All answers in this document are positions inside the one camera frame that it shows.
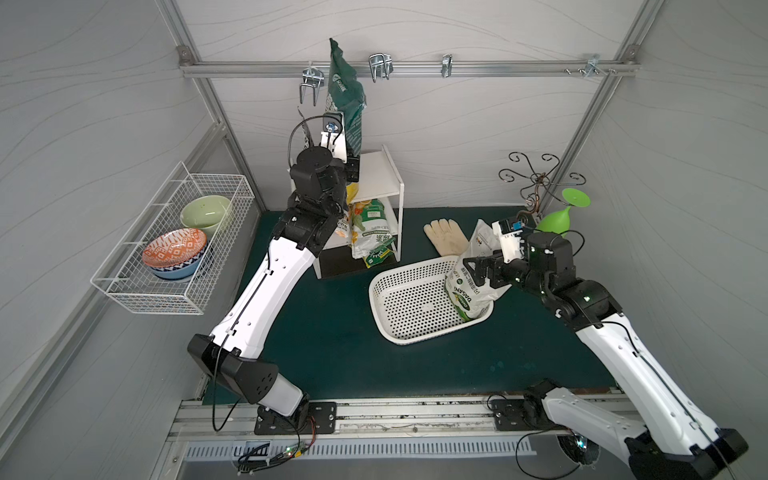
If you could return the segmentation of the white green fertilizer bag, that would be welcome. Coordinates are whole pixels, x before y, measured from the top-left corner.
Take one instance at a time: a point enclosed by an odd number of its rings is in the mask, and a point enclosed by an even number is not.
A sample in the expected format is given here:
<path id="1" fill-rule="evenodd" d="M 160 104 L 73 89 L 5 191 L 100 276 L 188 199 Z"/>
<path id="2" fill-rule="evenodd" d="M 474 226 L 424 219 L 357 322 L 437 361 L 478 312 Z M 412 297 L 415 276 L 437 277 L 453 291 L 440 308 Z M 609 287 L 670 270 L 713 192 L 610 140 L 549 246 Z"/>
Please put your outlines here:
<path id="1" fill-rule="evenodd" d="M 480 262 L 480 257 L 494 259 L 501 244 L 493 229 L 484 220 L 477 221 L 467 249 L 459 255 L 445 279 L 445 291 L 463 321 L 472 321 L 501 298 L 511 286 L 491 281 L 488 270 L 492 262 Z"/>

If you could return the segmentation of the dark green soil bag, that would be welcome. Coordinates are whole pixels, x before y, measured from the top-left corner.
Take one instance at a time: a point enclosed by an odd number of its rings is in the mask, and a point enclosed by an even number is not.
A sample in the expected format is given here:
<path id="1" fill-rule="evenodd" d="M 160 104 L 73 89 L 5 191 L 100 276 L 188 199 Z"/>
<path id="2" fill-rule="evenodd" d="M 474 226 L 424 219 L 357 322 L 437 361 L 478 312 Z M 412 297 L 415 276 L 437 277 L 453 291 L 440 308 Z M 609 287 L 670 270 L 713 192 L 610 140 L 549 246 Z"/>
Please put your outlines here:
<path id="1" fill-rule="evenodd" d="M 349 156 L 359 157 L 363 145 L 362 117 L 366 107 L 364 87 L 357 70 L 346 61 L 338 42 L 330 38 L 330 67 L 328 93 L 331 111 L 340 112 Z"/>

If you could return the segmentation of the white perforated plastic basket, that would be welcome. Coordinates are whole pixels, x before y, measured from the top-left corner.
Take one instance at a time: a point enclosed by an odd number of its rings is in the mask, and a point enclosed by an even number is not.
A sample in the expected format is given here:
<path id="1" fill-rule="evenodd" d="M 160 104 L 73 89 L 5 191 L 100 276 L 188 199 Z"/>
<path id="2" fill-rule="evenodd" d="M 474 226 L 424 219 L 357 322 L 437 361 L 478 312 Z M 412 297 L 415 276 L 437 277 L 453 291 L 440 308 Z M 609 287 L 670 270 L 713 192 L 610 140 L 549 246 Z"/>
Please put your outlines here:
<path id="1" fill-rule="evenodd" d="M 372 314 L 381 335 L 404 346 L 437 338 L 487 320 L 493 313 L 465 321 L 445 291 L 454 256 L 439 257 L 378 274 L 369 285 Z"/>

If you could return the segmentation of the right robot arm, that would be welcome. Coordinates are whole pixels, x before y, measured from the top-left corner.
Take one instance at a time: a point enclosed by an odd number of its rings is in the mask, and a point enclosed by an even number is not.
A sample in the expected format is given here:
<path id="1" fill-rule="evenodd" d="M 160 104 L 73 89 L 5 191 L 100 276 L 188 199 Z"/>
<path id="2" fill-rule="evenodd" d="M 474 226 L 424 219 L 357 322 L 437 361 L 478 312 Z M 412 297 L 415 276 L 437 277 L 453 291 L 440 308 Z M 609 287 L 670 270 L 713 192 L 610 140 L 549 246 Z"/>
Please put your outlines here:
<path id="1" fill-rule="evenodd" d="M 747 453 L 746 439 L 699 409 L 646 348 L 602 284 L 576 273 L 572 244 L 536 231 L 521 254 L 497 250 L 460 262 L 473 286 L 513 286 L 538 296 L 601 361 L 633 404 L 633 421 L 541 382 L 529 394 L 540 417 L 622 460 L 637 479 L 714 479 Z"/>

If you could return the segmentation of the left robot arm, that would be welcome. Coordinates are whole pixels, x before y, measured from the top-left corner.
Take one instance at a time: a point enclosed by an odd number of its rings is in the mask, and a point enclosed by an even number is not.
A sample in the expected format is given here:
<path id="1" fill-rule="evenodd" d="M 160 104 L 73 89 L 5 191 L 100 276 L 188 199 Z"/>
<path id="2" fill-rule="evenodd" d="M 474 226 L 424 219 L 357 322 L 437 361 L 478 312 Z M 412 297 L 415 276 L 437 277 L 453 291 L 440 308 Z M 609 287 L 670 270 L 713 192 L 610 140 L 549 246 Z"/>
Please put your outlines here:
<path id="1" fill-rule="evenodd" d="M 187 351 L 211 380 L 250 404 L 284 417 L 305 415 L 305 392 L 260 359 L 269 331 L 304 273 L 334 234 L 347 207 L 346 162 L 312 146 L 289 168 L 294 191 L 273 229 L 265 257 L 233 307 Z"/>

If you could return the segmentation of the white green shelf bag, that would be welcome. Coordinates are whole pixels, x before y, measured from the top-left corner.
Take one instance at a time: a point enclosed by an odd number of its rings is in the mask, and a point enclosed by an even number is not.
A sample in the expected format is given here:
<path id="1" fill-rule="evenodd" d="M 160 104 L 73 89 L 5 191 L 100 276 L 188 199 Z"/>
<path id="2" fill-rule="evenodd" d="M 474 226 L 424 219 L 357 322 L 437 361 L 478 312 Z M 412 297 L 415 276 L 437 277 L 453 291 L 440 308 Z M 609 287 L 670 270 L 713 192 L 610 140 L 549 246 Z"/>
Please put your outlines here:
<path id="1" fill-rule="evenodd" d="M 354 203 L 350 241 L 353 258 L 364 259 L 376 247 L 391 244 L 393 240 L 386 208 L 380 200 Z"/>

